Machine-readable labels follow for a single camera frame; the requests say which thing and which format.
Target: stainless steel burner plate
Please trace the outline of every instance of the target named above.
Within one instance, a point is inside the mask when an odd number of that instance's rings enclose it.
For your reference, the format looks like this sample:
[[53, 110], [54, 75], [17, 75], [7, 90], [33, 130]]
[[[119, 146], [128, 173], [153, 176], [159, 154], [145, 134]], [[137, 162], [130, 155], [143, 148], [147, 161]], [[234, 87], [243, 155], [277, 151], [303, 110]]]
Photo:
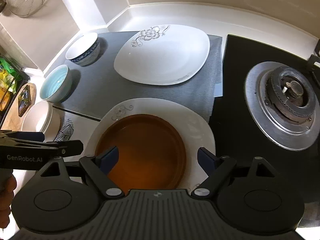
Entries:
[[268, 101], [266, 83], [271, 72], [281, 66], [285, 65], [278, 62], [255, 65], [245, 80], [245, 99], [256, 124], [270, 140], [287, 150], [301, 151], [310, 147], [319, 135], [320, 106], [316, 98], [314, 113], [302, 124], [286, 121], [277, 113]]

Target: brown plate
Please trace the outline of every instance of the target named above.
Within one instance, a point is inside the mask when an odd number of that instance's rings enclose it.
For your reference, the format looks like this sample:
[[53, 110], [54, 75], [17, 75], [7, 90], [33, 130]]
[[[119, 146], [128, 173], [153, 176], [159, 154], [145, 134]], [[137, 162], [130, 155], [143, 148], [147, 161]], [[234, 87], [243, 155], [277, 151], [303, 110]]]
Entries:
[[135, 114], [111, 125], [95, 155], [119, 149], [119, 161], [108, 177], [125, 193], [129, 189], [174, 189], [186, 166], [186, 151], [175, 128], [149, 114]]

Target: blue and white bowl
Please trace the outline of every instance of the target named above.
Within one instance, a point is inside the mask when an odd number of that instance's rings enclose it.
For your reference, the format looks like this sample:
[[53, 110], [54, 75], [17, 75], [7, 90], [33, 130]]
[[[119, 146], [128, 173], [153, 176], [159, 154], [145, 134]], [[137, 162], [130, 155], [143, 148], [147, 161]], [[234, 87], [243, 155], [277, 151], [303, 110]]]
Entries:
[[100, 43], [97, 33], [88, 33], [76, 40], [67, 50], [66, 59], [86, 66], [94, 62], [100, 52]]
[[58, 103], [68, 95], [72, 85], [72, 76], [67, 65], [60, 65], [45, 78], [40, 89], [40, 98]]

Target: turquoise bowl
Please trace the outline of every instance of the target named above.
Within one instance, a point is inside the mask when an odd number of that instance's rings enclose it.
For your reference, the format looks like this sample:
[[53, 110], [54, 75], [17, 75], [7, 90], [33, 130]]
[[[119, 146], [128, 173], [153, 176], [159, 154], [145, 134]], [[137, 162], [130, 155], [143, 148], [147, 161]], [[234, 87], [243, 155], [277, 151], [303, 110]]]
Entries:
[[58, 103], [70, 92], [72, 77], [67, 65], [60, 65], [45, 78], [40, 89], [40, 98]]

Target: black and white patterned bowl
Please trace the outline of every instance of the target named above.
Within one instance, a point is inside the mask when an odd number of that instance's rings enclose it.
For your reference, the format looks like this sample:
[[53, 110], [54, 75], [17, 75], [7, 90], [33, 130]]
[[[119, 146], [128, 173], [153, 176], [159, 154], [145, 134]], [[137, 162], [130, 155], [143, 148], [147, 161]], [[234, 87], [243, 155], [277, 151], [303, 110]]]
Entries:
[[96, 60], [100, 52], [97, 33], [88, 33], [75, 41], [66, 52], [66, 59], [85, 66]]

